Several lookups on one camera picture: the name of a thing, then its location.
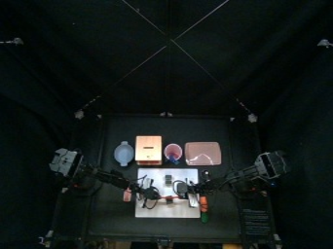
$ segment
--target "table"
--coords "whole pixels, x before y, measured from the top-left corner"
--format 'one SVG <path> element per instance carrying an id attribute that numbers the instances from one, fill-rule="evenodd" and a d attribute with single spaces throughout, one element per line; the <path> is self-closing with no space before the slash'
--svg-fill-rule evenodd
<path id="1" fill-rule="evenodd" d="M 135 161 L 128 167 L 120 167 L 113 158 L 113 150 L 120 141 L 127 141 L 133 147 L 137 134 L 160 135 L 163 147 L 175 143 L 181 149 L 187 142 L 218 142 L 220 165 L 191 166 L 199 172 L 207 169 L 212 177 L 250 166 L 260 153 L 256 125 L 247 118 L 230 120 L 223 117 L 112 115 L 103 116 L 101 120 L 82 120 L 74 128 L 70 148 L 80 148 L 85 160 L 99 164 L 104 170 L 113 169 L 128 179 L 135 179 L 140 167 Z M 180 160 L 179 165 L 163 162 L 161 166 L 152 167 L 175 169 L 188 168 L 188 165 Z M 173 242 L 197 243 L 242 241 L 239 203 L 231 192 L 218 192 L 208 196 L 210 220 L 206 224 L 197 218 L 135 218 L 135 200 L 124 203 L 121 194 L 123 190 L 103 184 L 88 198 L 62 195 L 53 223 L 58 239 L 65 236 L 129 241 L 169 239 Z"/>

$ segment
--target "black fabric wall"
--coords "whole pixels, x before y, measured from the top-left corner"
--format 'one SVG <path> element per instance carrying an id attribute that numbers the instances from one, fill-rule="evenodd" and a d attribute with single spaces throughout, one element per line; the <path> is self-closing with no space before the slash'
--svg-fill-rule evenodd
<path id="1" fill-rule="evenodd" d="M 0 242 L 49 229 L 53 151 L 72 113 L 259 116 L 262 147 L 292 171 L 274 193 L 286 248 L 333 248 L 333 4 L 270 1 L 0 1 Z"/>
<path id="2" fill-rule="evenodd" d="M 333 248 L 333 50 L 321 51 L 260 120 L 262 146 L 284 150 L 292 171 L 272 196 L 286 248 Z"/>
<path id="3" fill-rule="evenodd" d="M 73 118 L 10 52 L 0 57 L 0 248 L 40 248 L 57 196 L 48 163 L 69 144 Z"/>

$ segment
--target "orange box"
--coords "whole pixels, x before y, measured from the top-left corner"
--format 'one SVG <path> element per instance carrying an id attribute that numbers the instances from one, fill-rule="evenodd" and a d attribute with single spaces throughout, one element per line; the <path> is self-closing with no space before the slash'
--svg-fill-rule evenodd
<path id="1" fill-rule="evenodd" d="M 135 160 L 137 165 L 161 165 L 161 136 L 136 136 Z"/>

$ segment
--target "light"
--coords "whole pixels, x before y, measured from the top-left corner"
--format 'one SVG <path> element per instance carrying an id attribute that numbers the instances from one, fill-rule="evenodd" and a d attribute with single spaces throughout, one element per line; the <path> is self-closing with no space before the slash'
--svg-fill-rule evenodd
<path id="1" fill-rule="evenodd" d="M 323 46 L 323 47 L 326 47 L 326 49 L 329 48 L 329 46 L 331 46 L 333 47 L 333 44 L 331 43 L 329 43 L 329 41 L 326 40 L 326 39 L 322 39 L 319 42 L 318 42 L 318 44 L 317 44 L 318 46 Z"/>

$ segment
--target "copper tray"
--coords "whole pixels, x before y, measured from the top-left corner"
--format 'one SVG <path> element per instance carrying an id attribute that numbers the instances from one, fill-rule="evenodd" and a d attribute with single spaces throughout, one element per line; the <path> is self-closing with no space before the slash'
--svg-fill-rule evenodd
<path id="1" fill-rule="evenodd" d="M 193 142 L 184 144 L 187 165 L 220 164 L 220 149 L 216 142 Z"/>

